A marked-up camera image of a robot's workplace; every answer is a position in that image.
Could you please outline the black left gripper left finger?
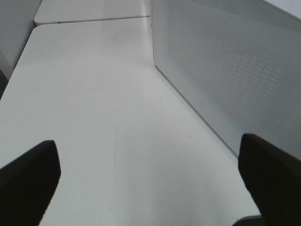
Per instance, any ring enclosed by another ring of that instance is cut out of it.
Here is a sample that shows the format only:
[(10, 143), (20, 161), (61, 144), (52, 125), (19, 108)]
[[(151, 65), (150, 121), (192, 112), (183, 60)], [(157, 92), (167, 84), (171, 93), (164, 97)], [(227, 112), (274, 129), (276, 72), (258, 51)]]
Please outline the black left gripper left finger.
[(57, 188), (61, 167), (56, 144), (46, 140), (0, 169), (0, 224), (37, 226)]

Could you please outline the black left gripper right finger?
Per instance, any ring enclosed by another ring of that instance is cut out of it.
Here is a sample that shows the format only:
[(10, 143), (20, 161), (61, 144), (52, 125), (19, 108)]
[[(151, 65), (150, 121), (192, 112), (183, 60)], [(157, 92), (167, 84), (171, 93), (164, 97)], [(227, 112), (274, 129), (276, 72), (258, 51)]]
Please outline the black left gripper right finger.
[(255, 134), (244, 134), (238, 170), (268, 226), (301, 224), (301, 161)]

